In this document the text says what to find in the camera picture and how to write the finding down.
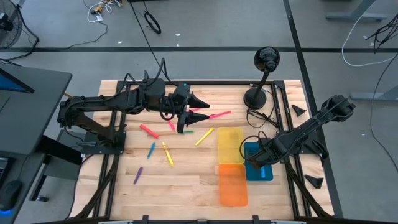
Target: gray floor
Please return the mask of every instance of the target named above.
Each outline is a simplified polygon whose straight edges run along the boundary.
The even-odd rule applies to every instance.
[[[86,0],[88,4],[96,3]],[[290,0],[302,47],[341,47],[352,22],[325,19],[327,11],[354,9],[360,1]],[[143,10],[141,3],[136,9]],[[265,46],[294,47],[282,1],[154,1],[147,2],[164,31],[161,35],[146,29],[150,43],[158,47],[179,46]],[[384,13],[392,19],[398,10],[393,0],[376,1],[370,12]],[[22,8],[28,26],[40,37],[40,47],[66,47],[95,39],[104,27],[86,20],[81,1],[29,0]],[[82,47],[146,47],[144,38],[128,5],[105,12],[109,33],[94,44]],[[358,24],[347,47],[370,47],[371,35],[382,23]],[[387,47],[397,47],[393,39]],[[27,47],[22,34],[15,47]],[[165,57],[172,78],[259,78],[252,65],[254,52],[156,52]],[[17,53],[0,53],[10,57]],[[383,60],[393,54],[347,54],[351,63]],[[305,53],[308,74],[317,105],[331,95],[348,96],[352,91],[373,91],[387,65],[350,67],[339,53]],[[73,74],[68,92],[73,95],[96,95],[102,79],[121,79],[126,72],[141,77],[143,69],[153,74],[157,68],[149,52],[57,52],[33,53],[16,60],[23,66],[66,71]],[[394,62],[380,85],[387,90],[398,84]],[[281,53],[280,65],[271,75],[276,79],[301,79],[295,53]],[[331,157],[340,202],[346,218],[398,222],[398,173],[382,148],[371,137],[370,103],[355,101],[354,116],[344,123],[325,125],[326,143]],[[374,130],[393,156],[398,156],[397,106],[374,104]],[[55,138],[59,132],[53,118],[46,134]],[[73,182],[49,179],[42,194],[48,203],[27,202],[16,223],[59,220],[66,216],[72,203]]]

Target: computer monitor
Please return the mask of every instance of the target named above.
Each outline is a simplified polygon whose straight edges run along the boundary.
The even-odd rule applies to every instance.
[[[35,90],[0,68],[0,90],[33,93]]]

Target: desk lamp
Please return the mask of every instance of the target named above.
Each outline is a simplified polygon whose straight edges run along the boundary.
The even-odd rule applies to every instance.
[[[279,64],[279,60],[279,52],[274,47],[263,47],[254,55],[254,65],[258,70],[264,72],[264,74],[257,88],[249,89],[243,96],[244,104],[248,106],[248,108],[257,110],[265,105],[267,96],[261,91],[261,88],[265,84],[268,75],[275,71]]]

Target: purple crayon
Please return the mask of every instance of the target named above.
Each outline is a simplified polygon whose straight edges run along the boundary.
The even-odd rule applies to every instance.
[[[140,176],[141,173],[142,173],[142,169],[143,169],[143,167],[140,167],[140,168],[138,169],[138,173],[137,173],[137,175],[136,175],[136,178],[134,179],[134,184],[137,183],[137,180],[138,180],[139,176]]]

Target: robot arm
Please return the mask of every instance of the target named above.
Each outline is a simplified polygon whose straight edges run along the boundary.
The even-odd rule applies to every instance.
[[[352,116],[355,105],[341,96],[335,95],[322,104],[321,110],[292,131],[278,132],[273,139],[259,138],[260,151],[249,155],[253,167],[259,169],[283,161],[290,155],[298,153],[301,144],[308,135],[329,121],[345,121]]]
[[[98,139],[114,141],[114,128],[104,127],[84,115],[90,111],[121,111],[137,115],[143,110],[159,111],[164,120],[178,117],[177,131],[183,132],[184,124],[208,119],[207,115],[187,111],[192,108],[209,108],[209,104],[190,93],[190,85],[179,83],[173,93],[165,94],[163,79],[145,79],[136,89],[120,91],[114,96],[84,97],[75,96],[60,104],[58,122],[61,127],[79,126],[98,136]]]

